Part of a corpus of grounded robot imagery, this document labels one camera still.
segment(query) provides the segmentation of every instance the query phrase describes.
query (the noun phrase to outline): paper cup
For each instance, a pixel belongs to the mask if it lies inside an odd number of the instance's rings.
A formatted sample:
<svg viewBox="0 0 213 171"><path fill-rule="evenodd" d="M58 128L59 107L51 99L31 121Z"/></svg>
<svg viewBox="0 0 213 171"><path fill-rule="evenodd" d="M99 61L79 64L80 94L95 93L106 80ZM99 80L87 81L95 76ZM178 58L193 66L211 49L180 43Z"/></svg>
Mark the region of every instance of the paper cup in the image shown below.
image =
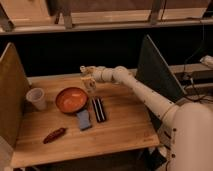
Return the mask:
<svg viewBox="0 0 213 171"><path fill-rule="evenodd" d="M47 108L44 90L42 88L33 88L26 94L27 101L31 102L38 110Z"/></svg>

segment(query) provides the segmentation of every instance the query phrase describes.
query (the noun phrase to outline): wall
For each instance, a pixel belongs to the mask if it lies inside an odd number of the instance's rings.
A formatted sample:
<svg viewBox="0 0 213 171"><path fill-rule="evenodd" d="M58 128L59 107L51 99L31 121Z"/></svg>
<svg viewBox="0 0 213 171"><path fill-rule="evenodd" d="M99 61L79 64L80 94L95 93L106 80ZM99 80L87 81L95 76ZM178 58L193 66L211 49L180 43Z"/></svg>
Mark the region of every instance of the wall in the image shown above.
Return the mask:
<svg viewBox="0 0 213 171"><path fill-rule="evenodd" d="M28 76L75 73L81 65L136 68L143 36L150 34L168 64L174 65L183 64L202 42L189 63L198 62L205 54L213 55L211 30L211 25L199 25L4 35L0 36L0 50L7 42L14 42Z"/></svg>

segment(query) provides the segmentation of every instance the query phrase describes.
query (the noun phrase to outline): wooden panel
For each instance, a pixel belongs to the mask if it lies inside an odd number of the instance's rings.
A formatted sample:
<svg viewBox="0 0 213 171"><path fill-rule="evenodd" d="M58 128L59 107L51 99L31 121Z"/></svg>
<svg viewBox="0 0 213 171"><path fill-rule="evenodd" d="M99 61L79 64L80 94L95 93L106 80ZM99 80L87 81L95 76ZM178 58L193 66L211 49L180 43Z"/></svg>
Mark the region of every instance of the wooden panel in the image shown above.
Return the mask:
<svg viewBox="0 0 213 171"><path fill-rule="evenodd" d="M206 8L211 0L169 0L166 3L166 8Z"/></svg>
<svg viewBox="0 0 213 171"><path fill-rule="evenodd" d="M72 13L72 20L74 24L146 21L149 14L150 10L81 12Z"/></svg>
<svg viewBox="0 0 213 171"><path fill-rule="evenodd" d="M15 25L50 24L55 17L48 14L45 0L0 0Z"/></svg>
<svg viewBox="0 0 213 171"><path fill-rule="evenodd" d="M153 0L70 0L72 12L151 10Z"/></svg>
<svg viewBox="0 0 213 171"><path fill-rule="evenodd" d="M16 52L9 43L0 58L0 136L14 146L29 84Z"/></svg>
<svg viewBox="0 0 213 171"><path fill-rule="evenodd" d="M205 8L166 9L163 14L163 19L164 20L190 19L190 18L201 19L205 11L206 11L206 7Z"/></svg>
<svg viewBox="0 0 213 171"><path fill-rule="evenodd" d="M107 122L97 123L91 101L89 101L87 108L93 127L80 131L77 117L62 114L54 102L56 95L70 86L84 89L79 77L33 83L33 87L42 87L46 91L48 108L45 111L36 112L32 106L28 106L11 162L13 167L158 145L158 137L145 106L129 88L116 84L99 84L97 92L89 95L102 98ZM68 128L65 136L49 144L42 143L51 131L60 127Z"/></svg>

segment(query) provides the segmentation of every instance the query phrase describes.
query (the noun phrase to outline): floor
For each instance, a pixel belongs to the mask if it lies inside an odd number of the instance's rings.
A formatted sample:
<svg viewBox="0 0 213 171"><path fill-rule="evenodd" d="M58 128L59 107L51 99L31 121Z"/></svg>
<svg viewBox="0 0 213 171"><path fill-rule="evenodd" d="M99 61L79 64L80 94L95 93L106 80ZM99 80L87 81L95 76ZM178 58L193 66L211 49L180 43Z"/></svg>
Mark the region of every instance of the floor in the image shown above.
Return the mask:
<svg viewBox="0 0 213 171"><path fill-rule="evenodd" d="M128 151L40 166L41 171L148 171L144 156Z"/></svg>

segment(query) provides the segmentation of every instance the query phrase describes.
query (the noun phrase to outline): blue sponge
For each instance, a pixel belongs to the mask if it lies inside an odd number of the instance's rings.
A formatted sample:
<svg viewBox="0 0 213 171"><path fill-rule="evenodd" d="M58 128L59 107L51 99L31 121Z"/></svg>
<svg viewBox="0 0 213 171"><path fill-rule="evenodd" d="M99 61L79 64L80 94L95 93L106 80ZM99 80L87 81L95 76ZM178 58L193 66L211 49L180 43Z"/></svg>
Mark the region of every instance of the blue sponge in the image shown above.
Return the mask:
<svg viewBox="0 0 213 171"><path fill-rule="evenodd" d="M92 125L89 120L89 112L85 109L77 113L79 128L80 130L85 130L91 128Z"/></svg>

